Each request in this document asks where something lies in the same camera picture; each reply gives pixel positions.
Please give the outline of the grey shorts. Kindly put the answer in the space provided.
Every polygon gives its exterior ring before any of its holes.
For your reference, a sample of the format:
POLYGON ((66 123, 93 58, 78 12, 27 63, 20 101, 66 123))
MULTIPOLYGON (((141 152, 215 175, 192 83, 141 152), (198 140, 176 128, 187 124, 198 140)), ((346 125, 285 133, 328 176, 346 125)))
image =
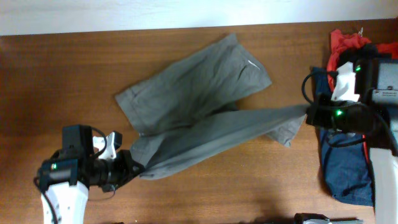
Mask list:
POLYGON ((271 83, 264 66, 231 34, 120 92, 115 99, 139 133, 130 152, 144 166, 141 178, 169 177, 262 135, 290 146, 306 105, 236 107, 271 83))

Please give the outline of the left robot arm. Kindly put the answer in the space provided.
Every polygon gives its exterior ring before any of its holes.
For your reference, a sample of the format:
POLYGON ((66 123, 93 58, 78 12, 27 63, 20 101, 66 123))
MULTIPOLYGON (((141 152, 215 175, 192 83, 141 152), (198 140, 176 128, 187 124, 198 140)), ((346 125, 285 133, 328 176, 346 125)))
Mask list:
POLYGON ((122 140, 117 131, 105 135, 88 125, 62 129, 61 148, 43 161, 34 177, 44 223, 83 223, 90 187, 115 194, 144 172, 130 151, 120 148, 122 140))

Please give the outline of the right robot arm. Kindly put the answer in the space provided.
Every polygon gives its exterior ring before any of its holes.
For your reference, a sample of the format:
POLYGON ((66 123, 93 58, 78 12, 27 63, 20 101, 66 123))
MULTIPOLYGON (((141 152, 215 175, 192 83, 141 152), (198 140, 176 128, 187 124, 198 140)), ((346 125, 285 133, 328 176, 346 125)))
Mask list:
POLYGON ((331 96, 308 100, 307 124, 361 134, 373 173, 376 223, 397 223, 397 60, 372 58, 331 71, 331 96))

